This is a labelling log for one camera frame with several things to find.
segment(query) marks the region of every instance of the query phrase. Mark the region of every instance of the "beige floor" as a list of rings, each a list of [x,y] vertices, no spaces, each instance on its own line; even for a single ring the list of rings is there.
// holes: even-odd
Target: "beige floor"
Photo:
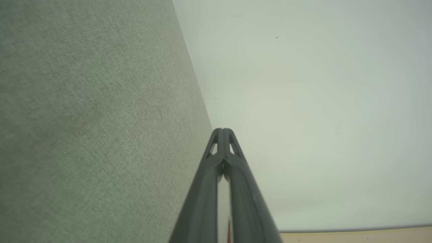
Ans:
[[[282,233],[285,243],[432,243],[432,227],[334,233]]]

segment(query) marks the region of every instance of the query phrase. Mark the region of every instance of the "white wall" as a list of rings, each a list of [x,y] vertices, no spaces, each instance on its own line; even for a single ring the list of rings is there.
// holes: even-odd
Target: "white wall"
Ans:
[[[432,223],[432,2],[174,0],[280,230]]]
[[[432,227],[330,232],[330,233],[282,233],[285,243],[430,243]]]

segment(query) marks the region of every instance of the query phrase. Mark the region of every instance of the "textured upholstery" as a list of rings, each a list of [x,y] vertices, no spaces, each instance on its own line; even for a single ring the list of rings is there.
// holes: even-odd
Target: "textured upholstery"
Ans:
[[[172,2],[0,20],[0,242],[166,242],[212,130]]]

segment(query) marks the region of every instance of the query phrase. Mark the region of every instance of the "gray fabric surface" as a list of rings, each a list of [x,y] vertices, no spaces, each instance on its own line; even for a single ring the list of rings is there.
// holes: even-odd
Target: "gray fabric surface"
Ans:
[[[0,3],[0,242],[166,242],[211,133],[169,0]]]

